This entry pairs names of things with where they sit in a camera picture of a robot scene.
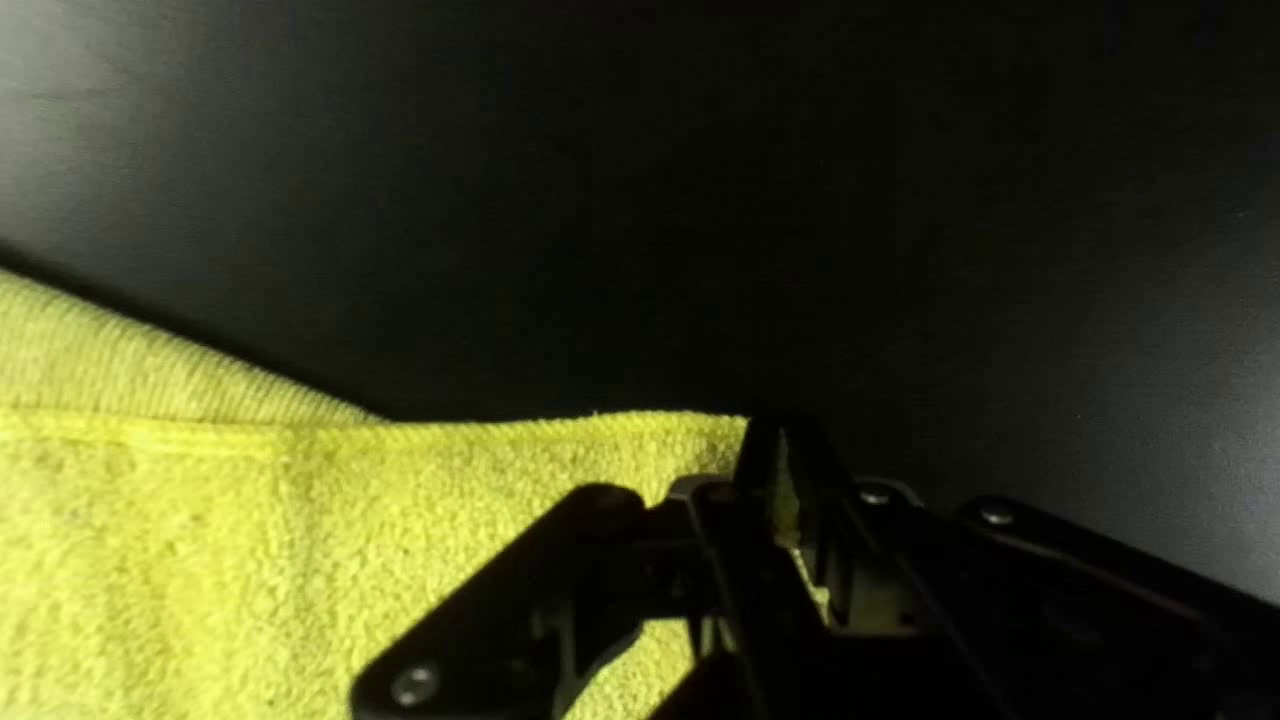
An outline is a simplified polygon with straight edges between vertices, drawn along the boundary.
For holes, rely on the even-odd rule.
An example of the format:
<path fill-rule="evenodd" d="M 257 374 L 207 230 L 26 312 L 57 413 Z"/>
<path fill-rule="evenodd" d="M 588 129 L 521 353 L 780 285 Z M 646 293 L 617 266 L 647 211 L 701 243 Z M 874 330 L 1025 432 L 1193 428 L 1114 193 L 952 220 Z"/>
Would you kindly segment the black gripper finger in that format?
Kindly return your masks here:
<path fill-rule="evenodd" d="M 814 418 L 751 414 L 733 472 L 747 601 L 789 622 L 852 618 L 846 468 Z"/>

